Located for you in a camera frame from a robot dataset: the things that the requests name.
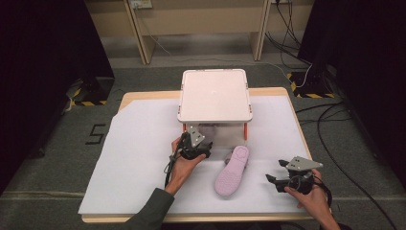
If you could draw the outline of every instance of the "pink shoe insole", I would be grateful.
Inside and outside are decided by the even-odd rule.
[[[237,190],[249,155],[250,151],[244,146],[234,148],[230,162],[215,181],[214,189],[218,194],[229,196]]]

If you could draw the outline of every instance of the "white paper sheet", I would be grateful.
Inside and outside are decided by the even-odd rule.
[[[285,96],[251,97],[253,120],[248,124],[250,158],[238,190],[228,197],[214,190],[231,149],[212,149],[176,195],[170,214],[301,213],[297,201],[278,193],[267,173],[287,178],[278,160],[308,158],[305,143]],[[135,214],[154,188],[164,188],[170,143],[182,132],[178,100],[139,100],[114,118],[101,157],[89,182],[79,213]]]

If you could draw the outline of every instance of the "person's arm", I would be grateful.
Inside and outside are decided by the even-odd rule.
[[[313,170],[313,173],[316,177],[322,178],[322,175],[317,170]],[[326,194],[322,188],[313,185],[313,189],[308,195],[303,195],[290,187],[285,187],[284,190],[298,199],[298,208],[304,207],[320,223],[324,230],[340,229],[340,226],[330,212]]]
[[[172,142],[172,151],[176,149],[178,141],[179,139],[176,139]],[[170,181],[165,190],[155,189],[143,209],[124,224],[124,229],[161,229],[162,221],[174,201],[175,194],[189,178],[194,167],[204,158],[206,158],[205,154],[201,154],[193,160],[179,156],[173,166]]]

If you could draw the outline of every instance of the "gray carpet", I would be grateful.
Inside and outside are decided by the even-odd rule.
[[[285,87],[295,110],[318,104],[341,102],[334,99],[299,99],[290,90],[288,80],[271,65],[209,66],[204,68],[242,68],[250,87]],[[114,69],[115,83],[104,106],[74,106],[60,117],[47,145],[45,156],[27,159],[8,189],[0,197],[0,229],[117,229],[120,224],[86,224],[78,215],[81,198],[102,151],[105,134],[117,113],[125,92],[178,90],[182,74],[199,67],[162,67]],[[315,161],[324,163],[320,169],[333,194],[335,217],[353,229],[392,229],[376,206],[339,170],[327,154],[319,138],[317,120],[327,109],[320,107],[298,113],[308,148]],[[329,119],[345,121],[322,122],[320,134],[331,156],[354,181],[372,195],[388,213],[397,229],[406,229],[406,195],[394,173],[378,161],[356,122],[344,105],[329,111]],[[94,125],[95,133],[90,136]],[[275,193],[270,185],[269,193]],[[297,221],[305,229],[318,229],[313,220]],[[202,224],[198,229],[213,229]],[[282,229],[298,229],[283,225]]]

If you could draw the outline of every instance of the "wall outlet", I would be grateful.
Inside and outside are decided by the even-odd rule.
[[[134,10],[152,9],[151,0],[130,0],[129,3]]]
[[[287,4],[287,3],[291,3],[292,0],[280,0],[280,4]],[[276,0],[271,0],[271,4],[277,4]]]

